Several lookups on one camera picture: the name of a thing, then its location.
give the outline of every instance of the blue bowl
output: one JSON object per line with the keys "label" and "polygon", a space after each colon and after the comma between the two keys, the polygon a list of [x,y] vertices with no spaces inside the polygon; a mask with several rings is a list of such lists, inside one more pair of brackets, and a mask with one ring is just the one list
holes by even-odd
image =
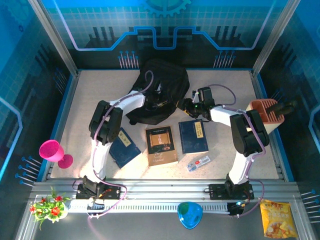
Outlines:
{"label": "blue bowl", "polygon": [[178,206],[178,217],[186,229],[194,229],[201,221],[202,207],[195,202],[182,202]]}

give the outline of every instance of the book cover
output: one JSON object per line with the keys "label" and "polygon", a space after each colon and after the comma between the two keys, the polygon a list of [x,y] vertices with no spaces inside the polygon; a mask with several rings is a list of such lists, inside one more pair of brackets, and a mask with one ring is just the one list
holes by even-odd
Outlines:
{"label": "book cover", "polygon": [[118,137],[110,147],[109,153],[119,168],[138,156],[141,151],[121,127]]}
{"label": "book cover", "polygon": [[202,120],[179,122],[183,154],[198,154],[209,151]]}
{"label": "book cover", "polygon": [[149,167],[178,162],[170,126],[145,130]]}

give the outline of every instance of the pink wine glass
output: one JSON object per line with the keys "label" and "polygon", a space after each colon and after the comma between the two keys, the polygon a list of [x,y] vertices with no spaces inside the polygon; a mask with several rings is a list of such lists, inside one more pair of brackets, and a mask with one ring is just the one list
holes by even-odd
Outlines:
{"label": "pink wine glass", "polygon": [[74,162],[74,158],[69,154],[65,155],[63,147],[56,140],[45,141],[39,148],[39,155],[49,162],[58,162],[61,169],[69,168]]}

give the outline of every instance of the brown book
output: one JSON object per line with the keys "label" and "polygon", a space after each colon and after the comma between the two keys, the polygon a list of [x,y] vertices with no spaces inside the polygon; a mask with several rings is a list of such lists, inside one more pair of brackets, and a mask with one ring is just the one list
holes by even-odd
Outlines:
{"label": "brown book", "polygon": [[170,126],[145,130],[149,167],[178,162]]}

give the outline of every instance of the yellow snack bag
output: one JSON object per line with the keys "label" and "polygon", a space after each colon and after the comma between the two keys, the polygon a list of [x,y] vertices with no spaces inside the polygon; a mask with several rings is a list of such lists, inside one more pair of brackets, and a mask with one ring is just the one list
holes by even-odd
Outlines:
{"label": "yellow snack bag", "polygon": [[290,203],[263,199],[260,203],[263,233],[272,239],[297,238]]}

